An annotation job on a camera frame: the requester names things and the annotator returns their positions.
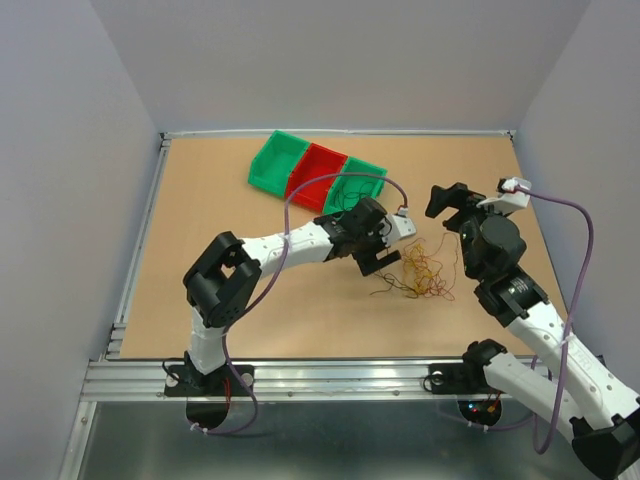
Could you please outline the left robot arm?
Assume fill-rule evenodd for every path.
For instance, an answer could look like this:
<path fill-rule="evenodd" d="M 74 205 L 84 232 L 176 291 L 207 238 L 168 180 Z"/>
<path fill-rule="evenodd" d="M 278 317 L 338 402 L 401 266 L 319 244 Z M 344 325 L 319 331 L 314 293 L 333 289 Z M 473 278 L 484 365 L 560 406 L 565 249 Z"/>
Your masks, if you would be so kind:
<path fill-rule="evenodd" d="M 230 327 L 264 299 L 282 271 L 350 256 L 369 276 L 400 259 L 397 250 L 378 258 L 380 252 L 414 234 L 407 206 L 389 213 L 371 197 L 296 229 L 286 225 L 282 233 L 256 238 L 220 233 L 183 277 L 192 330 L 179 378 L 202 394 L 221 386 Z"/>

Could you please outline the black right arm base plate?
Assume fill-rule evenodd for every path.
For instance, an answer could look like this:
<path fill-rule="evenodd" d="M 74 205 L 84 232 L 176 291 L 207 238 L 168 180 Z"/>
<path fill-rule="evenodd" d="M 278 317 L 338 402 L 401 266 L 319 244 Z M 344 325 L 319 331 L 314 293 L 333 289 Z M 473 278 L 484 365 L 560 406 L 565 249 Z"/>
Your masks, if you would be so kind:
<path fill-rule="evenodd" d="M 480 366 L 468 363 L 430 364 L 422 380 L 423 389 L 434 395 L 474 395 L 498 392 L 491 387 Z"/>

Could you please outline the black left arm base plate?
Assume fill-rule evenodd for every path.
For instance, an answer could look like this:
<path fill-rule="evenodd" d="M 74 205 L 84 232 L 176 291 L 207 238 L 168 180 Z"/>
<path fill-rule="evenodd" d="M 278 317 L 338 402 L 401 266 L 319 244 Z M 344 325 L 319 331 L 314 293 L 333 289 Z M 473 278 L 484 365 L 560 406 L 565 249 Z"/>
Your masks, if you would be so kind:
<path fill-rule="evenodd" d="M 185 364 L 169 365 L 164 395 L 169 398 L 189 397 L 248 397 L 252 386 L 242 386 L 224 365 L 208 375 L 203 375 L 195 368 Z"/>

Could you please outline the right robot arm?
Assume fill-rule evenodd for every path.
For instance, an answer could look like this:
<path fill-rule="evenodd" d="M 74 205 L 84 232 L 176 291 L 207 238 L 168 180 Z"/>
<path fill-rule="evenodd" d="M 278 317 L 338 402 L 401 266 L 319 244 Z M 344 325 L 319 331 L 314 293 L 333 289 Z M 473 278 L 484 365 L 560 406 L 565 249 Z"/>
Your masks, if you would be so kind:
<path fill-rule="evenodd" d="M 510 395 L 560 433 L 593 475 L 616 479 L 639 459 L 639 395 L 577 338 L 569 320 L 520 267 L 526 243 L 510 216 L 527 207 L 530 183 L 503 179 L 498 190 L 498 197 L 487 198 L 463 183 L 434 186 L 425 214 L 435 218 L 455 209 L 443 225 L 459 236 L 479 304 L 551 375 L 543 377 L 487 339 L 471 343 L 458 362 L 430 367 L 423 386 L 437 395 Z"/>

